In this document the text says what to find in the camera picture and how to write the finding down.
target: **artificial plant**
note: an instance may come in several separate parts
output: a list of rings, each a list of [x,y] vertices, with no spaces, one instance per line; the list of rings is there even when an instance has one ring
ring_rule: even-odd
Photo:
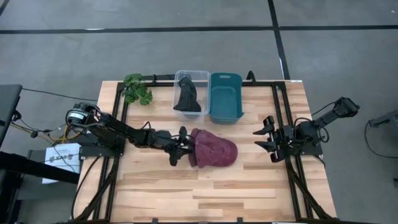
[[[124,102],[133,103],[139,99],[141,105],[148,105],[152,101],[152,91],[147,91],[147,86],[142,83],[142,75],[133,73],[124,78],[126,91],[123,92]]]

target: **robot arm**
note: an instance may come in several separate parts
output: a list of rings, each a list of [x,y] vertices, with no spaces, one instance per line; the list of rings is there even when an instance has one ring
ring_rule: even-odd
[[[338,118],[353,117],[358,113],[359,106],[349,98],[341,97],[335,102],[332,110],[325,113],[315,121],[307,118],[296,127],[290,125],[282,126],[275,130],[274,118],[268,116],[264,121],[264,128],[253,134],[269,134],[266,142],[256,141],[255,143],[271,152],[271,161],[280,162],[287,156],[295,156],[302,151],[313,154],[312,150],[319,146],[320,142],[327,142],[320,136],[320,129]]]
[[[186,154],[192,153],[194,145],[187,139],[187,130],[180,128],[179,135],[173,138],[168,131],[155,131],[152,128],[134,129],[110,114],[102,112],[96,105],[88,103],[75,104],[65,117],[69,127],[83,128],[98,137],[98,143],[104,147],[115,149],[119,138],[127,138],[136,147],[150,147],[164,150],[170,154],[170,164]]]

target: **wooden table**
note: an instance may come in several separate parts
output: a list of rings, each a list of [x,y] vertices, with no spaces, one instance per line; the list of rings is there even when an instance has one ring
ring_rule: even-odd
[[[98,106],[112,113],[117,82],[103,82]],[[303,83],[286,81],[293,119],[311,118]],[[126,124],[140,128],[150,121],[156,130],[177,134],[180,126],[188,132],[193,128],[206,129],[231,140],[238,146],[236,162],[229,167],[192,168],[188,157],[181,158],[176,167],[169,164],[169,155],[153,149],[138,149],[126,143],[121,158],[113,202],[112,222],[235,222],[243,217],[247,222],[295,220],[285,163],[272,163],[269,153],[254,144],[265,141],[255,136],[262,120],[269,115],[276,118],[271,87],[243,87],[244,116],[231,126],[204,122],[179,121],[172,111],[172,87],[153,87],[153,102],[149,106],[134,103],[127,111]],[[118,119],[122,110],[121,100]],[[287,123],[284,107],[284,123]],[[86,159],[81,170],[83,178],[93,158]],[[302,156],[308,189],[331,216],[335,216],[333,199],[323,164],[313,156]],[[100,179],[102,158],[86,178],[76,200],[75,216],[93,198]],[[300,210],[305,207],[299,189]],[[100,218],[104,217],[107,193],[102,200]]]

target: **blue basket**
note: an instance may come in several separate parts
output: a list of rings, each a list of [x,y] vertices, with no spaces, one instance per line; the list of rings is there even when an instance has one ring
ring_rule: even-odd
[[[216,124],[235,124],[242,116],[242,77],[213,73],[210,77],[210,119]]]

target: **clear plastic bin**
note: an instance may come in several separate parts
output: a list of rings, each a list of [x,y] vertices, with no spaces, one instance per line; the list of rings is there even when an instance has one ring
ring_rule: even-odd
[[[201,107],[200,112],[189,112],[189,111],[178,111],[174,110],[173,107],[178,104],[178,100],[180,98],[181,88],[178,85],[178,82],[183,78],[187,77],[191,79],[196,90],[197,90],[197,102]],[[188,118],[188,119],[197,119],[199,117],[204,117],[204,115],[209,113],[209,98],[210,98],[210,73],[206,71],[189,71],[189,70],[180,70],[175,74],[174,79],[174,99],[172,110],[174,113],[178,115],[180,118]]]

